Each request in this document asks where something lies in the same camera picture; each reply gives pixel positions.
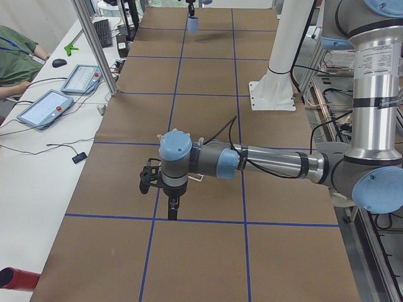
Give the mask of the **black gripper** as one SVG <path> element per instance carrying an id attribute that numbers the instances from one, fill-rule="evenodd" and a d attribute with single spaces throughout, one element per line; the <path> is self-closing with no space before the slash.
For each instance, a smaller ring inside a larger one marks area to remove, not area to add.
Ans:
<path id="1" fill-rule="evenodd" d="M 179 198 L 186 192 L 188 181 L 186 181 L 180 186 L 170 186 L 165 182 L 163 184 L 164 184 L 163 191 L 168 196 L 167 218 L 168 220 L 177 220 L 179 209 Z"/>

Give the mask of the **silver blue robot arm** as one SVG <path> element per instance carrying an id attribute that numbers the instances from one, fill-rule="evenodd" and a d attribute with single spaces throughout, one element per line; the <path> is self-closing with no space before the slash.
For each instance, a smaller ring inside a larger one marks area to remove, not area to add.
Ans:
<path id="1" fill-rule="evenodd" d="M 402 156 L 395 149 L 398 62 L 402 43 L 401 1 L 327 1 L 322 44 L 355 50 L 350 143 L 311 145 L 308 153 L 209 140 L 192 141 L 172 130 L 160 139 L 158 185 L 175 220 L 188 174 L 231 179 L 258 170 L 284 179 L 309 179 L 349 198 L 367 211 L 402 207 Z"/>

